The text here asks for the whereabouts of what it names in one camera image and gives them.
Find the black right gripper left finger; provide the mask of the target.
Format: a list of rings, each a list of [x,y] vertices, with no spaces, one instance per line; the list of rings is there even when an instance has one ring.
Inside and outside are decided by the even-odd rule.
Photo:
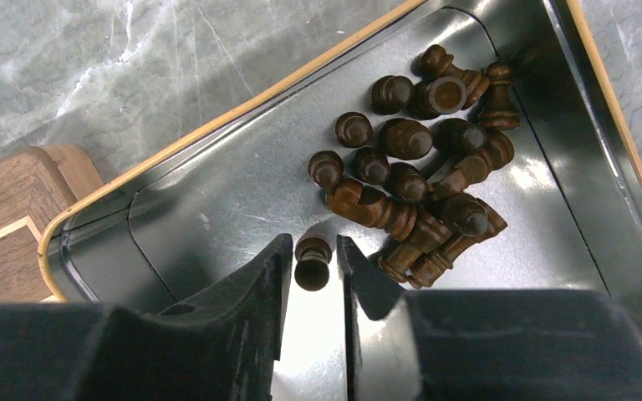
[[[268,400],[293,239],[157,314],[0,303],[0,400]]]

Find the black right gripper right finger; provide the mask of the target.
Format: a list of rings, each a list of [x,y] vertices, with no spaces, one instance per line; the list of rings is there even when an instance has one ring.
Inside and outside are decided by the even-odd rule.
[[[642,400],[642,335],[611,297],[408,291],[351,238],[336,251],[350,400]]]

